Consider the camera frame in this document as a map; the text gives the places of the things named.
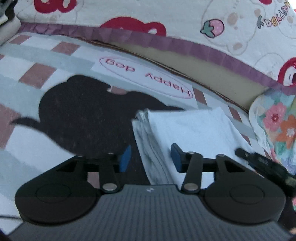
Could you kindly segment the light grey printed t-shirt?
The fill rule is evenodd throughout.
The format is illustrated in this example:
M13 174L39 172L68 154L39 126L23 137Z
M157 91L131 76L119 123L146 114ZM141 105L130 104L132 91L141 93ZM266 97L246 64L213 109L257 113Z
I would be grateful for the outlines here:
M224 154L247 166L236 157L237 148L264 154L257 141L247 141L221 108L190 111L139 111L132 127L144 170L152 185L175 184L180 187L185 175L171 159L171 145L184 152L196 152L214 159Z

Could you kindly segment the stack of folded clothes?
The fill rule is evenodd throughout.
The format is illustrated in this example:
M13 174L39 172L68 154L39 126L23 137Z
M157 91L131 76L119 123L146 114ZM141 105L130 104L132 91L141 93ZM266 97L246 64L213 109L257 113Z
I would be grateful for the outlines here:
M21 27L21 22L15 15L17 0L1 1L0 45L13 37Z

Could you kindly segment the floral patchwork quilt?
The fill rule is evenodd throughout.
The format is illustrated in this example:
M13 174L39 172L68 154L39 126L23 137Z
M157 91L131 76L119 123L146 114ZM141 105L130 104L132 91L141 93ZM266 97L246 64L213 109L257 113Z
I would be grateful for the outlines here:
M295 174L295 95L269 89L249 109L257 141L271 157Z

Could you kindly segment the checked happy dog rug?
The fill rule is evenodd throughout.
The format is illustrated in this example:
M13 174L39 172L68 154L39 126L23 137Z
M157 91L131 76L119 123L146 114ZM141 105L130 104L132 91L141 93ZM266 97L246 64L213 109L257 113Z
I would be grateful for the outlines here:
M247 113L203 85L140 57L59 35L20 33L1 46L1 229L19 224L25 182L76 154L130 146L119 175L147 185L132 120L138 110L221 108L239 142L263 154Z

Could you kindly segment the red bear print bedsheet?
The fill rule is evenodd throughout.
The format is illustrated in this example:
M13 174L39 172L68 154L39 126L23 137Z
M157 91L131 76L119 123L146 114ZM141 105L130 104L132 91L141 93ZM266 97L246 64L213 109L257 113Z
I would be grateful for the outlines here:
M15 13L23 30L191 55L295 94L289 1L18 1Z

